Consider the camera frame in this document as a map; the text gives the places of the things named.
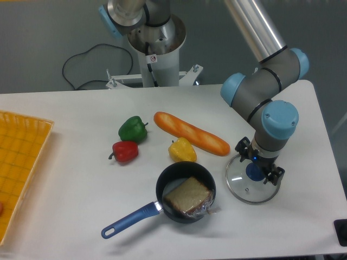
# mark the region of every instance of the bread slice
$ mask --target bread slice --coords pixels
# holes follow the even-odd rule
[[[211,191],[195,177],[190,177],[179,187],[164,196],[164,200],[175,210],[192,214],[209,199]]]

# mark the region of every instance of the yellow tray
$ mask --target yellow tray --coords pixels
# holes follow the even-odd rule
[[[0,110],[0,245],[33,176],[54,122]]]

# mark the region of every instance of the warning sticker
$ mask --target warning sticker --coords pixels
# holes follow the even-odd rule
[[[151,54],[146,56],[146,62],[148,63],[156,63],[158,61],[157,55]]]

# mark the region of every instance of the gray floor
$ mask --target gray floor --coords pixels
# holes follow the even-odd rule
[[[125,39],[114,40],[104,28],[97,8],[106,0],[33,1],[0,3],[0,93],[72,90],[61,72],[66,59],[98,43],[134,52]],[[347,189],[347,123],[333,133],[347,112],[346,24],[347,1],[263,0],[268,14],[289,47],[308,55],[311,68],[305,79],[313,82],[322,108],[339,172]],[[223,1],[173,0],[172,13],[187,27],[181,49],[181,70],[201,64],[202,84],[223,83],[235,72],[250,74],[257,66]],[[102,47],[66,66],[74,85],[123,75],[130,59],[121,50]],[[131,74],[139,73],[134,59]],[[103,88],[102,83],[90,89]]]

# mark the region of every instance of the baguette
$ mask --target baguette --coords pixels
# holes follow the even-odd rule
[[[192,145],[209,153],[226,156],[230,152],[230,146],[223,139],[197,128],[169,113],[156,112],[154,122],[162,130],[178,138],[186,138]]]

